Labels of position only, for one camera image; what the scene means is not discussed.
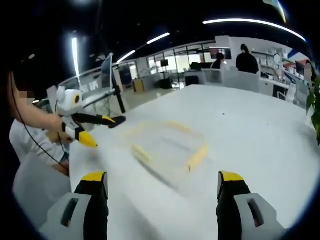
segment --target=black ceiling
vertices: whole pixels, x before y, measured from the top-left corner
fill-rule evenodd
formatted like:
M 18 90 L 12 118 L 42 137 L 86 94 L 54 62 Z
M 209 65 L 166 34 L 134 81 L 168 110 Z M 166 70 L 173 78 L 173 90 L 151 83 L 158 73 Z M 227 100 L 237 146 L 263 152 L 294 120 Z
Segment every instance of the black ceiling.
M 304 0 L 303 4 L 291 0 L 280 2 L 287 12 L 287 24 L 283 23 L 272 6 L 264 4 L 262 0 L 14 2 L 14 6 L 8 6 L 7 10 L 4 7 L 1 9 L 2 17 L 4 14 L 9 16 L 2 19 L 4 25 L 9 26 L 2 28 L 8 30 L 2 34 L 10 33 L 7 38 L 9 44 L 2 44 L 2 47 L 21 59 L 35 54 L 31 68 L 38 72 L 35 78 L 45 80 L 39 83 L 44 89 L 74 75 L 71 49 L 73 37 L 79 40 L 80 72 L 95 66 L 95 58 L 90 57 L 92 54 L 98 56 L 103 49 L 108 49 L 117 60 L 166 32 L 170 36 L 140 48 L 131 58 L 148 56 L 192 42 L 213 40 L 215 36 L 221 35 L 270 40 L 295 48 L 307 56 L 310 55 L 308 48 L 312 46 L 316 55 L 320 53 L 316 44 L 318 1 Z M 220 18 L 251 18 L 279 24 L 304 36 L 308 44 L 292 34 L 263 25 L 202 24 L 205 20 Z

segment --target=clear container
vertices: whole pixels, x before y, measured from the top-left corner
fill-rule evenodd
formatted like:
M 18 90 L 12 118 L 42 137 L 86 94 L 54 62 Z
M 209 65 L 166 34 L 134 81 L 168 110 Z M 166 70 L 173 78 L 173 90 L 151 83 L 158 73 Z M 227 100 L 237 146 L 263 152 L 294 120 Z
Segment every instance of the clear container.
M 135 159 L 174 186 L 208 155 L 204 136 L 175 122 L 142 123 L 127 137 Z

